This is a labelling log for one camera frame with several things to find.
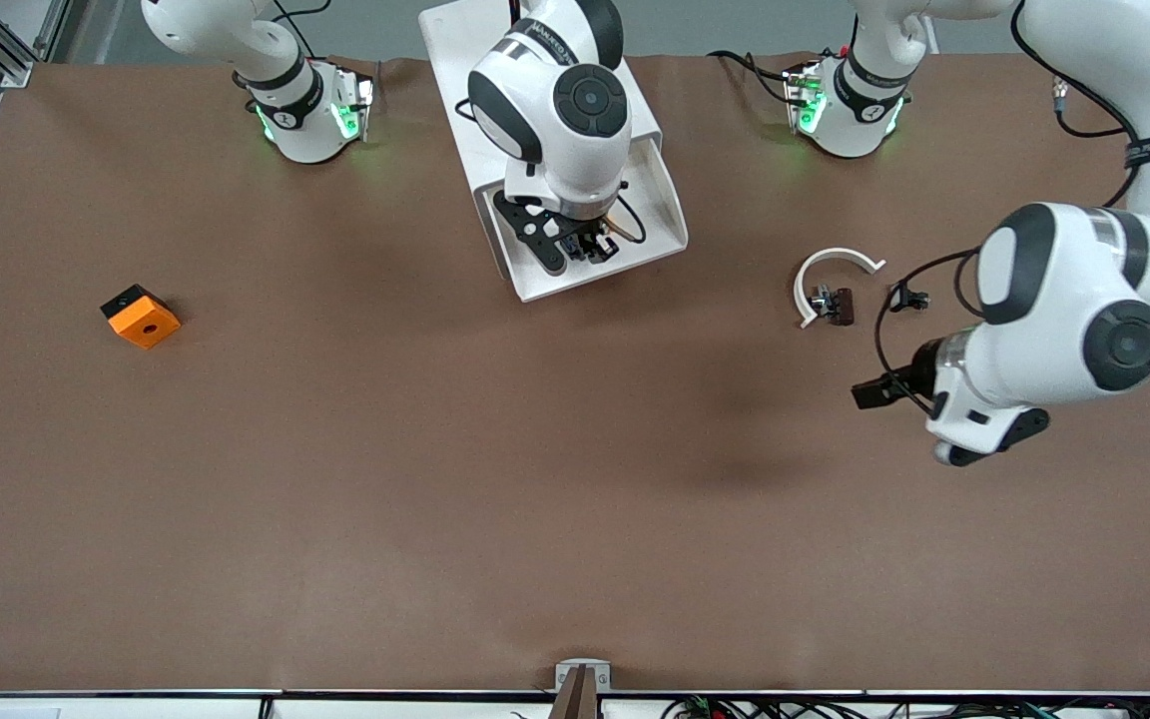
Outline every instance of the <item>white curved part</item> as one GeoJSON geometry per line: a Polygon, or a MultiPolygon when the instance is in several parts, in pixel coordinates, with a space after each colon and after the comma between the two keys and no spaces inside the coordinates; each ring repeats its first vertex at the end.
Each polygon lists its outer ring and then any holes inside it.
{"type": "Polygon", "coordinates": [[[798,278],[792,282],[792,299],[798,304],[798,313],[802,313],[803,322],[802,329],[811,327],[811,322],[815,322],[819,319],[819,314],[813,311],[811,306],[811,299],[806,298],[805,281],[806,271],[818,262],[825,260],[849,260],[853,263],[859,265],[860,268],[865,269],[868,275],[875,275],[876,269],[884,268],[885,260],[880,262],[874,262],[867,254],[862,254],[857,250],[848,250],[844,246],[831,246],[828,250],[820,250],[808,258],[805,263],[802,265],[802,269],[798,269],[798,278]]]}

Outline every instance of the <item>orange cube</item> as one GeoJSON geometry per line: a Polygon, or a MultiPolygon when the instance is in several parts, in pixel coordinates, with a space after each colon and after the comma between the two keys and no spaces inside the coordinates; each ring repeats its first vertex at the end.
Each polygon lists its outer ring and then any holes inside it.
{"type": "Polygon", "coordinates": [[[150,350],[179,329],[179,320],[168,306],[138,284],[106,301],[100,311],[120,337],[141,350],[150,350]]]}

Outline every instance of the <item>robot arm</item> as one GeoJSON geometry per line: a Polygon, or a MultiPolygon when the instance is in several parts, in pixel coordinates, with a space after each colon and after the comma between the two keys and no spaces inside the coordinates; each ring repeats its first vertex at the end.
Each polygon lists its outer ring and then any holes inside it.
{"type": "Polygon", "coordinates": [[[853,388],[859,408],[904,388],[933,401],[935,456],[964,466],[1042,431],[1043,405],[1114,397],[1150,378],[1150,0],[1028,0],[1028,44],[1121,110],[1143,140],[1128,211],[1036,204],[980,250],[981,324],[853,388]]]}
{"type": "Polygon", "coordinates": [[[560,274],[565,258],[601,262],[616,251],[599,232],[632,136],[629,97],[611,71],[624,58],[624,28],[611,0],[523,8],[467,90],[480,128],[508,155],[497,209],[544,268],[560,274]]]}
{"type": "Polygon", "coordinates": [[[1013,0],[851,0],[854,36],[844,58],[804,69],[790,95],[799,132],[833,155],[861,158],[895,131],[904,91],[927,53],[921,17],[991,18],[1013,0]]]}
{"type": "Polygon", "coordinates": [[[286,28],[256,20],[269,0],[140,0],[163,45],[233,64],[264,135],[297,162],[322,162],[366,131],[370,81],[305,59],[286,28]]]}

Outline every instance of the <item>white tray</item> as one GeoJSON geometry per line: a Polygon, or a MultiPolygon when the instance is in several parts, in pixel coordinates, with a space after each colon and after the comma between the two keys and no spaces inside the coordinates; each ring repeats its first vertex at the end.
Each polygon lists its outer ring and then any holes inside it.
{"type": "MultiPolygon", "coordinates": [[[[451,121],[460,161],[465,165],[482,227],[491,240],[499,275],[512,281],[521,300],[557,295],[685,250],[689,237],[681,201],[659,154],[662,132],[659,132],[654,114],[645,102],[627,61],[615,70],[632,105],[632,143],[629,163],[624,167],[629,190],[624,191],[624,199],[642,216],[646,242],[634,245],[612,236],[620,245],[620,254],[615,258],[601,265],[567,262],[566,271],[553,276],[544,271],[523,243],[516,240],[491,204],[491,197],[504,186],[507,155],[492,145],[471,120],[455,112],[455,105],[467,97],[469,70],[508,31],[507,3],[499,0],[457,0],[455,3],[439,5],[420,14],[420,31],[424,36],[429,60],[434,63],[443,108],[451,121]]],[[[611,216],[626,231],[636,231],[636,223],[624,213],[624,206],[616,204],[611,209],[611,216]]]]}

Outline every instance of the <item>brown table surface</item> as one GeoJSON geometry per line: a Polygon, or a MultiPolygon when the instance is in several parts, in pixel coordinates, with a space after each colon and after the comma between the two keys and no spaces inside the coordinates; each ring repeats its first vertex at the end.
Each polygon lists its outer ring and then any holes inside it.
{"type": "MultiPolygon", "coordinates": [[[[1150,387],[967,471],[853,408],[874,309],[1028,200],[1098,204],[1121,141],[1018,56],[936,56],[881,152],[826,158],[712,59],[631,61],[684,253],[521,305],[432,72],[298,167],[223,68],[37,68],[0,109],[0,690],[1150,690],[1150,387]],[[1087,127],[1092,118],[1074,117],[1087,127]],[[805,255],[890,260],[803,331],[805,255]],[[99,306],[185,324],[152,352],[99,306]]],[[[889,322],[891,357],[964,327],[889,322]]]]}

